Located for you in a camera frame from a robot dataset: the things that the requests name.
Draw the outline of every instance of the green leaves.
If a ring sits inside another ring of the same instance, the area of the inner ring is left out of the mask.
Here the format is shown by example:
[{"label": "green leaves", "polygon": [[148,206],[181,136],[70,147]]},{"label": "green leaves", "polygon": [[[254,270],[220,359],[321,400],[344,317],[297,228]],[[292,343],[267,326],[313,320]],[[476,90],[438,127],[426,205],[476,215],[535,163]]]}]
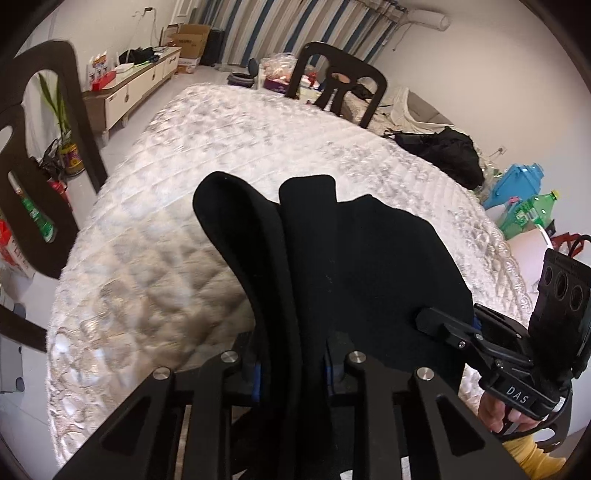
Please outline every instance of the green leaves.
[{"label": "green leaves", "polygon": [[60,128],[61,136],[64,137],[65,134],[70,131],[70,123],[68,122],[66,116],[66,104],[64,103],[64,99],[61,95],[59,80],[56,82],[56,91],[54,96],[51,95],[47,79],[42,73],[39,74],[39,85],[41,86],[43,99],[47,105],[49,105],[53,111],[53,114],[56,116],[57,125]]}]

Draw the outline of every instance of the quilted bedspread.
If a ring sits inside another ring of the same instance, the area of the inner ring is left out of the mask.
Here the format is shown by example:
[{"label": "quilted bedspread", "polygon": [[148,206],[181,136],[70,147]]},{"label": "quilted bedspread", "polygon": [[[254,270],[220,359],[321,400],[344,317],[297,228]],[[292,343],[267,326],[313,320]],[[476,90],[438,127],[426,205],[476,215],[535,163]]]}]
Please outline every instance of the quilted bedspread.
[{"label": "quilted bedspread", "polygon": [[[529,318],[501,232],[474,194],[439,169],[315,106],[194,85],[155,116],[107,180],[61,275],[47,340],[59,464],[155,367],[199,366],[252,328],[242,287],[192,210],[195,188],[216,170],[274,201],[290,177],[329,174],[340,201],[370,193],[421,216],[474,301]],[[482,393],[477,380],[467,368],[460,395],[472,407]]]}]

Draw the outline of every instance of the green plastic bottle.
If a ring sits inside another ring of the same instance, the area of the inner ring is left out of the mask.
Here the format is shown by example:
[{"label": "green plastic bottle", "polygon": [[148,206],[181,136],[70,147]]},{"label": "green plastic bottle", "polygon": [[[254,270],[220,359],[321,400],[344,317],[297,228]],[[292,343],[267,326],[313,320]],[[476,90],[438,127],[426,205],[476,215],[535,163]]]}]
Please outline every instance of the green plastic bottle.
[{"label": "green plastic bottle", "polygon": [[533,195],[528,200],[513,205],[499,227],[505,239],[510,240],[515,235],[528,230],[530,224],[546,228],[552,221],[554,202],[559,198],[558,192],[552,190],[546,195]]},{"label": "green plastic bottle", "polygon": [[45,216],[39,210],[37,210],[37,207],[35,207],[35,204],[30,199],[22,197],[21,201],[27,209],[27,212],[29,212],[29,215],[31,215],[31,218],[33,219],[35,224],[37,224],[37,226],[39,227],[39,230],[41,231],[44,240],[46,242],[51,242],[51,240],[53,239],[53,233],[55,232],[54,226],[45,218]]}]

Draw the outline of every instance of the floor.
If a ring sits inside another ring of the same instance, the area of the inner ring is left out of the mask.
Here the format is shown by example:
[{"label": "floor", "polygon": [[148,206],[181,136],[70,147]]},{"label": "floor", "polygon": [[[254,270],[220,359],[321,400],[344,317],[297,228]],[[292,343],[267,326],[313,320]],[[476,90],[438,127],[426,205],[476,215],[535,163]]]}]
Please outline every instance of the floor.
[{"label": "floor", "polygon": [[[211,67],[198,67],[195,73],[176,75],[162,85],[129,117],[127,127],[119,122],[111,130],[109,143],[100,151],[107,172],[111,174],[124,161],[135,139],[173,97],[194,83],[226,83],[227,76]],[[82,227],[96,198],[86,174],[69,183],[68,195],[74,217]],[[56,280],[41,274],[32,281],[14,275],[2,278],[9,295],[26,307],[27,318],[42,327],[50,320],[56,284]],[[47,425],[45,355],[23,347],[22,368],[25,391],[0,395],[0,433],[33,480],[49,480],[58,467]]]}]

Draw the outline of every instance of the white wall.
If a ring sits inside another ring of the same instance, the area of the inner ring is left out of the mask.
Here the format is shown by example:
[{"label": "white wall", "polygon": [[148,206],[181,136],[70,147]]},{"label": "white wall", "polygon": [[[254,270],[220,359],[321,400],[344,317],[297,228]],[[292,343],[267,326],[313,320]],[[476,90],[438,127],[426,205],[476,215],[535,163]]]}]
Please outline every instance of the white wall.
[{"label": "white wall", "polygon": [[[538,162],[558,189],[559,232],[591,233],[591,94],[566,52],[519,0],[408,0],[445,13],[445,32],[402,27],[375,66],[435,106],[496,162]],[[591,264],[591,245],[578,257]]]},{"label": "white wall", "polygon": [[[65,0],[31,34],[21,50],[47,40],[68,40],[76,50],[80,81],[84,89],[86,64],[105,50],[110,56],[131,48],[157,46],[160,32],[170,22],[176,0]],[[156,9],[143,18],[144,8]],[[40,157],[57,136],[57,127],[49,108],[40,96],[38,82],[29,82],[24,99],[27,114],[27,147]]]}]

